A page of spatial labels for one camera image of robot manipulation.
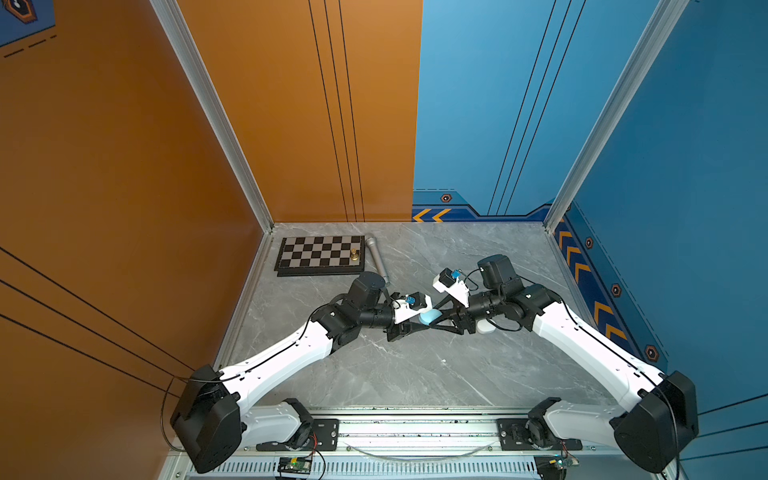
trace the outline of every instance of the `hexagon emblem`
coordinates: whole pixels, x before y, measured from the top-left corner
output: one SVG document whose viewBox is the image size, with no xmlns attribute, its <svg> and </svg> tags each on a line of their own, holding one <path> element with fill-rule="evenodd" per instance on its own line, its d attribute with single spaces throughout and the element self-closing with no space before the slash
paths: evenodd
<svg viewBox="0 0 768 480">
<path fill-rule="evenodd" d="M 24 23 L 32 23 L 38 19 L 32 0 L 2 0 L 2 4 L 11 15 Z"/>
<path fill-rule="evenodd" d="M 656 350 L 656 347 L 653 345 L 648 345 L 645 347 L 645 357 L 648 359 L 649 362 L 658 362 L 659 361 L 659 351 Z"/>
</svg>

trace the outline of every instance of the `gray marble surface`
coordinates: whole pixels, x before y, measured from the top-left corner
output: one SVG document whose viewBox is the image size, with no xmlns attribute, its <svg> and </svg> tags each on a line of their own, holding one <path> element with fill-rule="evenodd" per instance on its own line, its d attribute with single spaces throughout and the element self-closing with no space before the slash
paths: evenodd
<svg viewBox="0 0 768 480">
<path fill-rule="evenodd" d="M 539 223 L 278 223 L 275 239 L 230 361 L 239 362 L 282 339 L 317 306 L 344 293 L 354 276 L 276 276 L 283 237 L 374 236 L 392 282 L 389 291 L 442 298 L 432 278 L 444 267 L 470 272 L 495 253 L 518 274 L 572 303 L 558 259 Z M 366 254 L 366 269 L 376 271 Z M 478 273 L 473 280 L 480 283 Z M 500 325 L 515 324 L 498 318 Z M 393 343 L 381 330 L 301 370 L 260 403 L 297 397 L 306 406 L 504 406 L 529 408 L 549 396 L 610 404 L 603 387 L 549 342 L 522 330 L 488 335 L 419 332 Z"/>
</svg>

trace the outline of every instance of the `white round object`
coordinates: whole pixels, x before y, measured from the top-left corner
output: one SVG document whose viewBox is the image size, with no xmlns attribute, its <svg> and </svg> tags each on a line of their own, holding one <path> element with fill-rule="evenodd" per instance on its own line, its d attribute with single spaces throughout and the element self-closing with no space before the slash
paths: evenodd
<svg viewBox="0 0 768 480">
<path fill-rule="evenodd" d="M 475 329 L 477 333 L 490 333 L 496 330 L 496 327 L 491 325 L 488 320 L 482 319 L 475 324 Z"/>
</svg>

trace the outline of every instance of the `black mounting plate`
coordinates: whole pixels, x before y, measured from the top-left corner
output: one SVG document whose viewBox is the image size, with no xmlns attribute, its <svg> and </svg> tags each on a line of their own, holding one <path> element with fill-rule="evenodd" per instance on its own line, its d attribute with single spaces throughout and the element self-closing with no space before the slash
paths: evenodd
<svg viewBox="0 0 768 480">
<path fill-rule="evenodd" d="M 336 450 L 339 439 L 339 420 L 338 419 L 313 419 L 312 433 L 317 437 L 317 449 L 320 452 L 332 452 Z M 310 436 L 309 443 L 305 450 L 312 450 L 315 442 Z M 256 445 L 259 452 L 289 452 L 291 449 L 284 443 L 267 442 Z"/>
<path fill-rule="evenodd" d="M 525 423 L 528 419 L 498 419 L 496 420 L 496 428 L 498 429 L 498 440 L 502 443 L 502 450 L 536 450 L 542 452 L 542 450 L 535 448 L 530 442 L 530 435 L 525 428 Z M 568 439 L 565 441 L 565 448 L 568 450 L 582 450 L 584 446 L 581 444 L 581 440 Z M 551 449 L 553 452 L 558 452 L 560 449 L 558 445 L 555 445 Z"/>
</svg>

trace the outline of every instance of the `black chessboard square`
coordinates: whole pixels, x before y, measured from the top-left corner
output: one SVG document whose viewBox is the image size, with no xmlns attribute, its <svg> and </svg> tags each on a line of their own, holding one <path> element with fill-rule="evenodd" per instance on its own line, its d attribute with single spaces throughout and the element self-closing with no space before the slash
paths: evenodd
<svg viewBox="0 0 768 480">
<path fill-rule="evenodd" d="M 352 260 L 357 250 L 357 260 Z M 366 265 L 366 238 L 286 237 L 275 262 L 277 276 L 354 275 Z"/>
</svg>

